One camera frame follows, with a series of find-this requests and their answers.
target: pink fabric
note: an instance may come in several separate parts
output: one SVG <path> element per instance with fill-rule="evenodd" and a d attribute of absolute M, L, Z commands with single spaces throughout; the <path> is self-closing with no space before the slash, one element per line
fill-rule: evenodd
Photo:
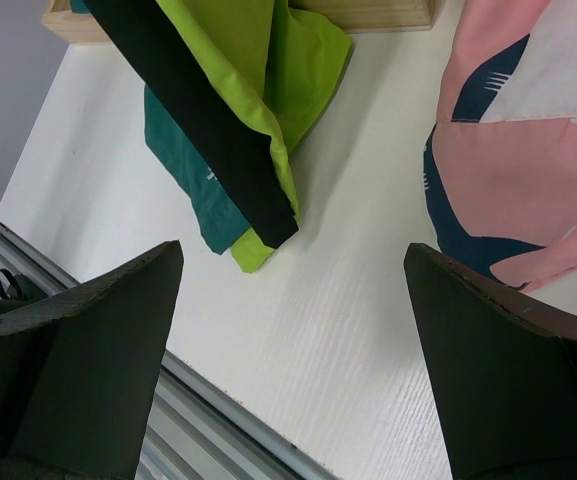
<path fill-rule="evenodd" d="M 551 0 L 468 0 L 441 83 L 437 118 L 450 121 L 459 92 L 479 65 L 525 37 Z"/>
<path fill-rule="evenodd" d="M 451 118 L 473 72 L 528 35 L 550 4 L 551 0 L 466 2 L 442 80 L 433 138 L 444 189 L 468 234 L 546 247 L 491 268 L 508 285 L 529 283 L 526 290 L 577 268 L 577 121 L 458 123 Z"/>

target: table surface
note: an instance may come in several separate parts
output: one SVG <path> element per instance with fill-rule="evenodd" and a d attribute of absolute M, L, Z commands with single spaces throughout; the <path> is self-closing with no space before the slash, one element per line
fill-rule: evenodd
<path fill-rule="evenodd" d="M 254 275 L 204 245 L 113 46 L 70 47 L 0 221 L 80 281 L 180 239 L 174 355 L 342 478 L 448 479 L 402 261 L 410 242 L 435 243 L 422 149 L 462 4 L 445 2 L 432 31 L 354 37 L 292 158 L 301 231 Z M 577 272 L 536 296 L 577 313 Z"/>

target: clothing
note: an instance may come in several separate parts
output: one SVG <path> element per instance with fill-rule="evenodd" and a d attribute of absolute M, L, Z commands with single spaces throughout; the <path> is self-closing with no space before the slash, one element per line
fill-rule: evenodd
<path fill-rule="evenodd" d="M 70 0 L 70 10 L 72 13 L 89 13 L 83 0 Z"/>
<path fill-rule="evenodd" d="M 348 35 L 323 15 L 290 9 L 288 0 L 157 2 L 237 117 L 269 137 L 277 177 L 298 212 L 288 154 L 334 94 Z M 272 254 L 256 233 L 232 248 L 244 271 Z"/>
<path fill-rule="evenodd" d="M 526 291 L 577 269 L 577 2 L 466 2 L 424 170 L 449 256 Z"/>
<path fill-rule="evenodd" d="M 148 86 L 144 89 L 144 111 L 146 145 L 190 197 L 208 247 L 224 253 L 250 224 Z"/>
<path fill-rule="evenodd" d="M 244 125 L 154 2 L 85 0 L 93 16 L 185 132 L 268 247 L 297 231 L 270 158 L 270 138 Z"/>

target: wood grain texture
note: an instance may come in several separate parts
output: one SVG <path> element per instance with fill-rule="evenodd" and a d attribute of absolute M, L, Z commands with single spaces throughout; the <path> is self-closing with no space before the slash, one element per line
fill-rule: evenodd
<path fill-rule="evenodd" d="M 291 6 L 323 13 L 347 32 L 426 30 L 439 0 L 291 0 Z"/>
<path fill-rule="evenodd" d="M 319 12 L 347 32 L 426 30 L 440 0 L 290 0 L 295 8 Z M 41 22 L 69 43 L 110 39 L 92 15 L 74 14 L 69 0 L 50 0 Z"/>
<path fill-rule="evenodd" d="M 50 0 L 41 23 L 68 43 L 94 44 L 110 41 L 92 15 L 72 13 L 68 0 Z"/>

